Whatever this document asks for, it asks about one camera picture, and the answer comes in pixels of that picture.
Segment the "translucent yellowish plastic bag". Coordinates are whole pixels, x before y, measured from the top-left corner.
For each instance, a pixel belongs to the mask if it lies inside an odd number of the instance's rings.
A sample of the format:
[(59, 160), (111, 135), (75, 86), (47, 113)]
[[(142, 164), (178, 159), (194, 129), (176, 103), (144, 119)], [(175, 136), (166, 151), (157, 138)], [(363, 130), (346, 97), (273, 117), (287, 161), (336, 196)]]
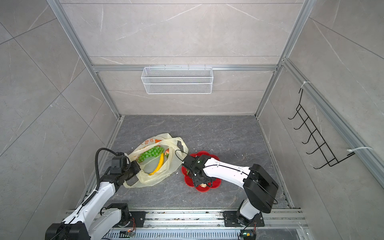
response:
[(130, 162), (137, 161), (138, 156), (141, 153), (155, 146), (161, 146), (164, 148), (165, 151), (167, 149), (170, 149), (169, 157), (165, 157), (164, 164), (161, 169), (154, 175), (149, 175), (156, 169), (160, 156), (156, 158), (148, 158), (144, 162), (138, 163), (141, 168), (141, 171), (136, 175), (138, 181), (134, 184), (129, 184), (128, 181), (125, 181), (125, 188), (144, 188), (151, 187), (160, 183), (161, 181), (169, 177), (172, 173), (174, 173), (181, 166), (182, 160), (189, 153), (189, 149), (182, 138), (173, 138), (170, 134), (164, 133), (145, 140), (130, 154), (125, 155), (128, 157)]

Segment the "yellow fake banana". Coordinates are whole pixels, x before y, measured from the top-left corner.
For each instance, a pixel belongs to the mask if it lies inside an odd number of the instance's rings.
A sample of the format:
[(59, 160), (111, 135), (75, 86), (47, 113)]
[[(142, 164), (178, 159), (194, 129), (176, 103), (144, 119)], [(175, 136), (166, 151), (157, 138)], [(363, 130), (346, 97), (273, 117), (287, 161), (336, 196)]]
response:
[(164, 164), (164, 160), (165, 160), (165, 154), (161, 153), (158, 165), (157, 165), (156, 169), (152, 173), (149, 174), (150, 176), (154, 175), (156, 172), (158, 172), (161, 169), (161, 167)]

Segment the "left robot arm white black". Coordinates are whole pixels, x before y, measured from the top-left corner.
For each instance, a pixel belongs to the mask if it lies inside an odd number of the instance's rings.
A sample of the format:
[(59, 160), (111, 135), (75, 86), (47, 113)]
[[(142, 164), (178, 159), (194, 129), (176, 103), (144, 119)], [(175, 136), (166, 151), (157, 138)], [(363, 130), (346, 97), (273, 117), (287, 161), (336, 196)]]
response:
[(137, 161), (126, 155), (114, 156), (112, 165), (100, 178), (91, 195), (61, 223), (52, 224), (45, 233), (46, 240), (100, 240), (112, 227), (134, 225), (127, 204), (106, 202), (127, 181), (141, 171)]

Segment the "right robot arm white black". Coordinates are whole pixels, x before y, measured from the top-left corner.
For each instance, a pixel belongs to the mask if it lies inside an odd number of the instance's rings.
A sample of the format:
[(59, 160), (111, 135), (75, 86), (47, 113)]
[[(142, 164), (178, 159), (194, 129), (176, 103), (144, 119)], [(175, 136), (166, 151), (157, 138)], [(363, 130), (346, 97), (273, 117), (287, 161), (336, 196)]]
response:
[(223, 180), (245, 191), (247, 198), (232, 217), (237, 224), (248, 226), (254, 223), (262, 217), (262, 213), (269, 214), (273, 205), (278, 203), (277, 182), (258, 164), (241, 167), (221, 162), (208, 155), (187, 155), (182, 160), (182, 166), (195, 188), (211, 189), (214, 187), (214, 181)]

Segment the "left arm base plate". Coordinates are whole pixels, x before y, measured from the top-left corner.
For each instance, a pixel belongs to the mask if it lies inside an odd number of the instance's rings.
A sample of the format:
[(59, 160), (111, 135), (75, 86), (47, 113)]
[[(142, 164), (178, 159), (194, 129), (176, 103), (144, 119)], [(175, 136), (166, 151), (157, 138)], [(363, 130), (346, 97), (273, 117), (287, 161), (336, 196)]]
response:
[(146, 219), (146, 212), (137, 211), (137, 212), (122, 212), (121, 221), (117, 224), (120, 228), (143, 228), (144, 222)]

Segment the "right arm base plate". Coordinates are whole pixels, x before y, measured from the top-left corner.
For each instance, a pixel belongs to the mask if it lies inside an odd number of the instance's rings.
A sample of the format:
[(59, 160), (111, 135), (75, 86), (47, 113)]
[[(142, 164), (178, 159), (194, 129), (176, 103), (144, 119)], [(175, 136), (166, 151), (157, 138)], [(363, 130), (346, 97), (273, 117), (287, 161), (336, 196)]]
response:
[(243, 217), (237, 211), (223, 211), (225, 227), (264, 227), (265, 222), (261, 212), (252, 220)]

